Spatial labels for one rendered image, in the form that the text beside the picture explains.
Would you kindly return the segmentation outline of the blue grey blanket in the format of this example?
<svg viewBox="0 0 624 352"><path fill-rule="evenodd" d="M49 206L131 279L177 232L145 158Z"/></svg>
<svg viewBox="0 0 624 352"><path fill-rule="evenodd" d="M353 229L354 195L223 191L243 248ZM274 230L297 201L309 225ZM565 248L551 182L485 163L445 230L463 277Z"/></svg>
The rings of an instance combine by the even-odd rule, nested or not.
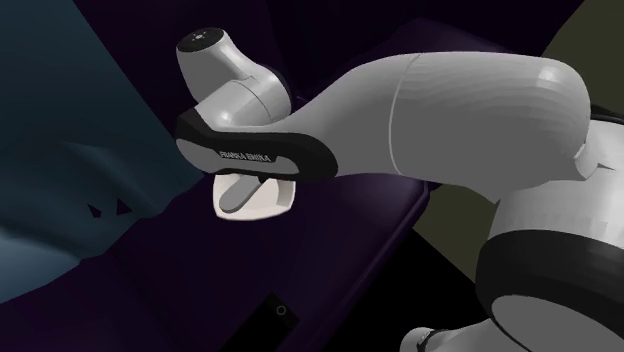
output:
<svg viewBox="0 0 624 352"><path fill-rule="evenodd" d="M0 0L0 304L200 177L73 0Z"/></svg>

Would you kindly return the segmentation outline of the black phone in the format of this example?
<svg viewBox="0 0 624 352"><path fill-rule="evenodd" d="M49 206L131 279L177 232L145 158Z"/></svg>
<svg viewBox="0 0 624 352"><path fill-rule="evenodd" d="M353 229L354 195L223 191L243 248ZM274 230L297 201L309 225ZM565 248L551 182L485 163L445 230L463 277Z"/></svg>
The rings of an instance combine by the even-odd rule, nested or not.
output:
<svg viewBox="0 0 624 352"><path fill-rule="evenodd" d="M218 352L276 352L299 321L299 317L271 292Z"/></svg>

